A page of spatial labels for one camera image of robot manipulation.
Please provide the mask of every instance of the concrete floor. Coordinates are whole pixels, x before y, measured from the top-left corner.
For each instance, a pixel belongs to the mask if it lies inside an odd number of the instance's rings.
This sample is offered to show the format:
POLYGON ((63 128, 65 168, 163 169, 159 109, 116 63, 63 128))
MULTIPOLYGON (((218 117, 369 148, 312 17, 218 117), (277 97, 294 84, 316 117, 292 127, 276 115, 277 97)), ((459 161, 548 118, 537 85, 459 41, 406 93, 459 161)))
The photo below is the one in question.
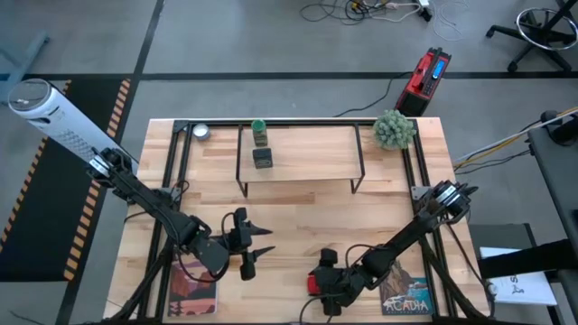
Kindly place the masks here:
MULTIPOLYGON (((556 8, 554 0, 470 1, 470 8, 461 14, 448 10, 464 39, 447 42, 435 35, 434 22, 427 24, 416 16, 402 23, 370 21, 358 26, 334 20, 307 23, 298 10, 311 2, 165 0, 144 72, 404 71, 411 70, 427 48, 438 46, 453 56, 449 71, 502 72, 523 43, 499 34, 488 40, 484 34, 489 26, 513 25, 516 14, 531 6, 556 8)), ((33 64, 35 73, 132 72, 154 5, 154 0, 46 4, 0 0, 4 9, 0 22, 18 26, 3 28, 9 33, 0 34, 0 40, 6 37, 23 46, 38 29, 47 30, 51 43, 33 64)), ((440 32, 455 36, 447 30, 440 32)), ((562 53, 575 67, 577 51, 578 47, 562 53)), ((0 73, 5 69, 6 62, 0 61, 0 73)), ((533 53, 519 64, 519 70, 552 71, 555 67, 533 53)), ((138 156, 147 121, 154 117, 333 116, 379 98, 387 82, 143 81, 122 145, 138 156)), ((393 107, 404 84, 394 81, 388 98, 357 116, 376 116, 393 107)), ((576 106, 577 88, 577 79, 445 79, 425 115, 442 118, 451 155, 456 158, 518 131, 544 110, 576 106)), ((42 135, 4 108, 0 109, 0 126, 0 181, 4 185, 0 224, 4 224, 42 135)), ((522 143, 512 145, 495 158, 523 147, 522 143)), ((459 180, 480 186, 472 203, 472 224, 528 222, 538 243, 564 236, 531 156, 459 180)), ((124 202, 108 195, 72 323, 99 320, 102 315, 125 214, 124 202)), ((62 283, 0 283, 0 323, 26 324, 15 320, 10 310, 53 323, 63 291, 62 283)), ((572 324, 567 308, 563 314, 566 323, 572 324)), ((544 309, 533 307, 500 306, 499 315, 504 320, 549 322, 544 309), (538 316, 528 317, 535 311, 538 316)))

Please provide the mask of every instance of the book cover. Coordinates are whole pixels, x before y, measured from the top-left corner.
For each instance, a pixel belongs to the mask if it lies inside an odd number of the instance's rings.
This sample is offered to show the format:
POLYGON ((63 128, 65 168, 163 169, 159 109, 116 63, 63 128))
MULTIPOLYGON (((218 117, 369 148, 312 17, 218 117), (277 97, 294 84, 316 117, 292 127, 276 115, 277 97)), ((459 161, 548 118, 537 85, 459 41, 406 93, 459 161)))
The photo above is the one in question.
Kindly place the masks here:
MULTIPOLYGON (((209 271, 193 255, 182 255, 182 262, 192 276, 212 279, 209 271)), ((169 317, 201 315, 217 310, 217 284, 193 281, 181 269, 176 254, 172 259, 169 285, 169 317)))
POLYGON ((429 315, 432 301, 425 278, 412 277, 395 261, 386 280, 379 286, 384 315, 429 315))

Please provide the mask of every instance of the small bottle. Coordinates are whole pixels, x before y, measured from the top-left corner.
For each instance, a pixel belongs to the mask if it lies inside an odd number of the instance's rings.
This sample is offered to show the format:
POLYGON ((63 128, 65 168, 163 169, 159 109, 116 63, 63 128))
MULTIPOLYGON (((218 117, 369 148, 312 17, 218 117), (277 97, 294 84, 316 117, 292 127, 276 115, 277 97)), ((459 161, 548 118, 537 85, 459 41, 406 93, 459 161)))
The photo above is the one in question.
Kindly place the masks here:
POLYGON ((253 139, 256 146, 267 146, 267 125, 264 120, 255 120, 251 123, 253 139))

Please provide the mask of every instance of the black mat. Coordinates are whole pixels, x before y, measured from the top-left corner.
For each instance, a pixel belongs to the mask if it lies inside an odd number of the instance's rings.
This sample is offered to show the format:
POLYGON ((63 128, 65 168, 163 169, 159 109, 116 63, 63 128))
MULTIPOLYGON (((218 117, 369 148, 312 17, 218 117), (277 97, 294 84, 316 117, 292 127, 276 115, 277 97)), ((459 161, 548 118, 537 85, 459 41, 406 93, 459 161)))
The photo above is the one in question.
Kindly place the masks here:
MULTIPOLYGON (((65 92, 106 132, 123 82, 128 81, 73 80, 65 92)), ((127 116, 121 116, 116 141, 127 116)), ((86 164, 50 138, 39 147, 36 160, 14 204, 14 221, 9 220, 4 230, 2 282, 73 280, 83 270, 98 223, 106 192, 89 193, 91 179, 85 173, 86 164), (88 225, 82 217, 89 219, 88 225)))

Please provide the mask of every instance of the green plant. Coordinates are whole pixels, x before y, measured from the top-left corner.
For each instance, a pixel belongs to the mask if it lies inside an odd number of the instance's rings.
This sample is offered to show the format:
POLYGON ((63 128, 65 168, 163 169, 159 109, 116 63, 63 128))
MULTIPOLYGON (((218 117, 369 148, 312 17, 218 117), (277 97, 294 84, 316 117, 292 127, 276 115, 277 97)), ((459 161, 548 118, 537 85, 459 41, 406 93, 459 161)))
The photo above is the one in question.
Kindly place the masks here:
POLYGON ((373 125, 376 141, 383 149, 406 149, 416 133, 414 124, 396 110, 386 110, 373 125))

